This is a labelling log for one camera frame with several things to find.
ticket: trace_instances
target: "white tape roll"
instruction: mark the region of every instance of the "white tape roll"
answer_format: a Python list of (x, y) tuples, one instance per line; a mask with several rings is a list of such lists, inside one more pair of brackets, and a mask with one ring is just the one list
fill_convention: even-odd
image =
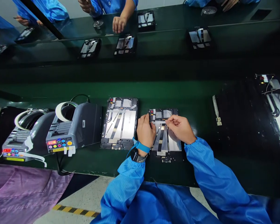
[(32, 111), (38, 111), (38, 112), (42, 112), (43, 114), (46, 114), (46, 112), (44, 112), (44, 111), (42, 111), (42, 110), (26, 110), (26, 111), (20, 113), (20, 114), (19, 114), (18, 116), (16, 116), (16, 118), (15, 118), (15, 125), (16, 125), (19, 129), (22, 129), (22, 130), (25, 130), (25, 131), (30, 131), (29, 129), (25, 129), (25, 128), (23, 128), (22, 126), (20, 126), (20, 124), (19, 124), (19, 119), (21, 118), (21, 116), (22, 116), (23, 114), (26, 114), (26, 113), (29, 113), (29, 112), (32, 112)]
[(74, 107), (77, 107), (78, 104), (76, 104), (75, 102), (63, 102), (63, 103), (60, 103), (57, 105), (56, 109), (55, 109), (55, 114), (56, 116), (58, 117), (59, 120), (63, 121), (63, 122), (66, 122), (66, 121), (70, 121), (70, 120), (67, 120), (63, 115), (62, 115), (62, 107), (65, 105), (65, 104), (70, 104), (70, 105), (73, 105)]

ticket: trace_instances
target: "left hand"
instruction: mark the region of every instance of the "left hand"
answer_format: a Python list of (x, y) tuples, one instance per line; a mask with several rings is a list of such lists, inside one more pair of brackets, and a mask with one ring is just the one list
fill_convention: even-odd
[(236, 3), (239, 2), (239, 0), (225, 0), (221, 6), (223, 6), (226, 2), (228, 1), (228, 3), (225, 5), (225, 7), (223, 8), (223, 12), (228, 11), (229, 9), (231, 9)]
[(117, 33), (117, 34), (121, 33), (124, 30), (124, 28), (127, 24), (127, 21), (128, 20), (125, 17), (118, 17), (118, 16), (114, 17), (114, 19), (113, 19), (113, 32)]
[(40, 20), (37, 21), (37, 24), (40, 26), (44, 26), (44, 24)]
[[(152, 147), (153, 141), (156, 137), (156, 126), (151, 122), (149, 124), (149, 115), (143, 115), (138, 119), (137, 127), (138, 141), (149, 148)], [(138, 154), (141, 156), (146, 156), (147, 153), (138, 149)]]

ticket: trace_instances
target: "hand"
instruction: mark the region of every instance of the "hand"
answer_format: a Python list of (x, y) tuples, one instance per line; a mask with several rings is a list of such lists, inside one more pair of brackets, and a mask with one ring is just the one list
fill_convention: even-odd
[(19, 16), (19, 15), (16, 16), (16, 20), (17, 20), (20, 24), (22, 24), (23, 26), (29, 26), (29, 20), (25, 20), (25, 19), (23, 19), (23, 17), (21, 17), (21, 16)]
[(113, 32), (114, 33), (121, 33), (124, 30), (124, 28), (127, 24), (127, 21), (128, 20), (125, 17), (118, 17), (118, 16), (114, 17), (114, 19), (113, 19)]
[(44, 26), (44, 24), (40, 20), (37, 21), (37, 24), (40, 26)]
[(197, 138), (191, 129), (188, 119), (185, 117), (172, 115), (165, 122), (179, 140), (188, 145), (196, 141)]
[[(149, 148), (152, 147), (153, 141), (156, 138), (156, 126), (151, 122), (149, 124), (149, 115), (143, 115), (138, 119), (137, 127), (138, 141)], [(138, 149), (138, 154), (141, 156), (146, 156), (147, 153)]]
[(90, 13), (90, 11), (95, 11), (90, 0), (78, 0), (78, 2), (84, 12)]
[(231, 9), (236, 3), (238, 3), (239, 0), (225, 0), (221, 6), (223, 6), (226, 2), (228, 1), (228, 3), (225, 5), (225, 7), (223, 8), (223, 12), (228, 11), (229, 9)]

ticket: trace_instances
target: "wristwatch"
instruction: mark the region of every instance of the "wristwatch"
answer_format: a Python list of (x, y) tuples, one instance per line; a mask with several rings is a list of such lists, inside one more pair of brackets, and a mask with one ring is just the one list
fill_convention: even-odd
[(145, 162), (146, 158), (147, 158), (147, 155), (146, 156), (139, 155), (138, 149), (136, 149), (136, 148), (134, 148), (133, 151), (131, 152), (131, 159), (134, 162), (143, 163), (143, 162)]

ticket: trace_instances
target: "right hand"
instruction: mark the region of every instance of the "right hand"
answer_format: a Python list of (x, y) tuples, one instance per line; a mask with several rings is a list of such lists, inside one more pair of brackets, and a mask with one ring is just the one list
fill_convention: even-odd
[(25, 19), (23, 19), (23, 17), (21, 17), (21, 16), (19, 16), (19, 15), (16, 16), (16, 20), (17, 20), (20, 24), (22, 24), (23, 26), (29, 26), (29, 20), (25, 20)]
[(188, 145), (196, 141), (197, 138), (191, 129), (188, 119), (185, 117), (172, 115), (165, 122), (179, 140)]
[(90, 10), (94, 11), (90, 0), (78, 0), (78, 2), (84, 12), (90, 13)]

